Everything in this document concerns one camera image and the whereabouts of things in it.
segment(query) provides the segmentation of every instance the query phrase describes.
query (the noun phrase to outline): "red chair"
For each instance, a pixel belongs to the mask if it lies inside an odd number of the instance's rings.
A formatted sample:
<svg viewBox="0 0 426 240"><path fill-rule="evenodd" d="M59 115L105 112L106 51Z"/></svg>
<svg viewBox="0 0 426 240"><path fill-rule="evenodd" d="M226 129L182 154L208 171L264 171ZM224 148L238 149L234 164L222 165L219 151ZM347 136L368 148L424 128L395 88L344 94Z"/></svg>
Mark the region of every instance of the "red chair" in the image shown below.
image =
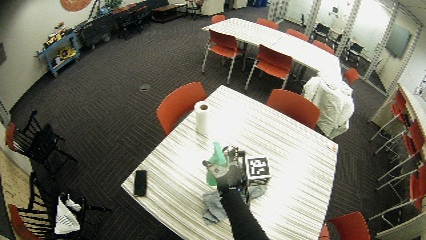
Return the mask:
<svg viewBox="0 0 426 240"><path fill-rule="evenodd" d="M369 240L368 226L360 212L331 218L325 223L335 227L340 240Z"/></svg>
<svg viewBox="0 0 426 240"><path fill-rule="evenodd" d="M351 85L353 81L359 79L359 73L356 69L348 68L343 74L343 78L347 80L347 84Z"/></svg>
<svg viewBox="0 0 426 240"><path fill-rule="evenodd" d="M218 23L220 21L223 21L226 19L224 15L223 14L216 14L211 17L211 23Z"/></svg>
<svg viewBox="0 0 426 240"><path fill-rule="evenodd" d="M308 36L304 35L303 33L300 33L299 31L288 28L286 31L284 31L286 34L291 35L292 37L296 37L299 39L302 39L303 41L308 41Z"/></svg>
<svg viewBox="0 0 426 240"><path fill-rule="evenodd" d="M322 225L318 240L329 240L329 231L327 225Z"/></svg>
<svg viewBox="0 0 426 240"><path fill-rule="evenodd" d="M178 120L194 109L195 103L206 97L200 83L191 82L176 88L163 98L156 108L156 118L164 135L168 135Z"/></svg>
<svg viewBox="0 0 426 240"><path fill-rule="evenodd" d="M208 51L214 52L222 57L231 59L231 64L230 64L228 73L227 73L227 85L228 85L228 79L230 79L231 69L234 66L235 57L238 55L242 55L242 52L243 52L242 49L238 48L238 42L235 37L218 33L210 29L210 39L204 49L203 62L202 62L202 73L203 73L203 67L204 67Z"/></svg>
<svg viewBox="0 0 426 240"><path fill-rule="evenodd" d="M255 20L255 23L262 25L262 26L266 26L266 27L268 27L271 29L275 29L275 30L278 30L278 28L279 28L279 26L278 26L278 24L275 22L272 22L272 21L270 21L267 19L263 19L263 18L258 18Z"/></svg>
<svg viewBox="0 0 426 240"><path fill-rule="evenodd" d="M308 128L314 128L319 118L319 108L300 95L282 89L271 90L266 105L287 115Z"/></svg>
<svg viewBox="0 0 426 240"><path fill-rule="evenodd" d="M312 44L314 46L316 46L318 48L320 48L320 49L322 49L323 51L325 51L327 53L329 53L329 54L333 55L333 49L329 48L329 46L325 45L323 42L319 42L318 40L314 40L314 41L311 42L311 44Z"/></svg>
<svg viewBox="0 0 426 240"><path fill-rule="evenodd" d="M284 88L288 73L291 71L291 63L292 58L270 48L264 47L262 44L258 48L258 53L255 56L254 64L251 67L250 75L247 78L247 82L244 83L244 90L247 90L248 82L251 79L251 74L254 71L254 67L256 67L260 71L267 73L268 75L282 79L282 89Z"/></svg>

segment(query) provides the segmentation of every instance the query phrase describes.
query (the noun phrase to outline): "table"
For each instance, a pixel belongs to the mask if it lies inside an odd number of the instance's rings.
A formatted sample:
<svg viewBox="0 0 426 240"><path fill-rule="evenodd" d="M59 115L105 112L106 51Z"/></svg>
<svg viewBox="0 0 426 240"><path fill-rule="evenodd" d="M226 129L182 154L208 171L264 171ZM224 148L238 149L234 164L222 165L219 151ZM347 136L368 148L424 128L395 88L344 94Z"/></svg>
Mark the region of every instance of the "table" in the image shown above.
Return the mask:
<svg viewBox="0 0 426 240"><path fill-rule="evenodd" d="M316 71L318 76L331 79L332 83L339 85L339 88L351 91L348 85L341 81L340 63L336 56L284 33L271 45L263 45L290 56L295 62Z"/></svg>
<svg viewBox="0 0 426 240"><path fill-rule="evenodd" d="M238 41L251 45L271 45L282 37L282 32L239 18L228 18L202 28L231 35Z"/></svg>
<svg viewBox="0 0 426 240"><path fill-rule="evenodd" d="M351 91L341 81L340 65L336 56L328 54L308 42L291 35L239 18L230 18L202 28L231 35L238 41L258 46L264 45L276 52L290 56L292 60L322 77L332 79L339 88Z"/></svg>
<svg viewBox="0 0 426 240"><path fill-rule="evenodd" d="M327 210L337 145L224 86L206 99L210 133L195 133L191 112L135 170L147 170L144 197L132 196L134 172L120 187L146 211L183 239L231 239L227 219L206 225L200 195L211 191L200 162L212 141L232 144L248 156L266 155L271 179L250 210L270 239L316 239Z"/></svg>

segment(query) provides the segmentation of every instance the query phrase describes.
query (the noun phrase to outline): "smartphone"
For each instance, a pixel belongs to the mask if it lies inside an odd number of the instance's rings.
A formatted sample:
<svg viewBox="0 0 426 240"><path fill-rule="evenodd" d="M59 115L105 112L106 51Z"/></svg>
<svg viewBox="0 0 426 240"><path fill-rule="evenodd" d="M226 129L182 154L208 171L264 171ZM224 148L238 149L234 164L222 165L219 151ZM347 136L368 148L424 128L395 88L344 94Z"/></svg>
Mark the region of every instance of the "smartphone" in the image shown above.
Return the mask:
<svg viewBox="0 0 426 240"><path fill-rule="evenodd" d="M134 174L134 196L146 194L146 170L135 170Z"/></svg>

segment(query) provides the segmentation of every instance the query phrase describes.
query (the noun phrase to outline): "paper towel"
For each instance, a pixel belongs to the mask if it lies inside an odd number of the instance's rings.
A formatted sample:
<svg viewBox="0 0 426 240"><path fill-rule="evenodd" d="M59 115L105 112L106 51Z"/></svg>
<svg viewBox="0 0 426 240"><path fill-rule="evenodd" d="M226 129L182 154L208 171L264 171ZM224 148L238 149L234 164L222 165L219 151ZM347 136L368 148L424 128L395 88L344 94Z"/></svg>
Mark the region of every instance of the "paper towel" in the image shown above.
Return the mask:
<svg viewBox="0 0 426 240"><path fill-rule="evenodd" d="M195 130L200 135L206 135L208 131L208 105L204 101L199 101L194 106L195 111Z"/></svg>

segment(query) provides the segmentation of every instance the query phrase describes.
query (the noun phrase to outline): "floor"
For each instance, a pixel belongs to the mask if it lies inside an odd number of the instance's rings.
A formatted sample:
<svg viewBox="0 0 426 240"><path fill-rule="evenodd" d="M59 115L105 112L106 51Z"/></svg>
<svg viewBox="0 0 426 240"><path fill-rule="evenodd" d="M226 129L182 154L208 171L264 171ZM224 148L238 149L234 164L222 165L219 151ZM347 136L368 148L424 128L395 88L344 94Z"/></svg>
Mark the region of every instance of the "floor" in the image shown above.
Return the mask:
<svg viewBox="0 0 426 240"><path fill-rule="evenodd" d="M266 18L266 10L247 7L226 12L226 16L255 21L256 17ZM200 81L207 93L224 82L228 65L222 66L219 58L208 57L204 74L200 74L207 36L199 29L208 23L207 17L152 23L127 40L112 38L98 44L82 52L79 62L61 69L57 78L46 74L37 81L10 111L13 122L22 126L30 111L37 109L38 120L49 122L65 137L65 149L78 163L66 165L58 180L82 192L90 202L114 210L98 239L179 239L119 185L163 139L154 111L164 95L188 81ZM296 26L279 24L279 30L288 27ZM234 69L240 69L239 61ZM246 78L247 71L232 71L230 87L242 93ZM140 91L144 84L150 86L148 91ZM252 78L244 94L264 102L270 90L280 85L280 80L266 76ZM299 93L302 85L291 81L287 89ZM365 122L384 97L364 81L356 81L352 89L355 112L349 129L332 139L339 151L325 218L348 211L360 211L369 217L395 203L388 189L373 192L376 178L388 168L387 153L371 155L383 140L367 142L377 127ZM23 176L13 168L3 169L13 174L1 175L1 180L10 177L23 186L27 181ZM3 190L7 191L5 201L23 204L25 195L18 198L19 193L26 192L23 188L7 182L3 186L9 189ZM373 236L388 226L372 221L368 228Z"/></svg>

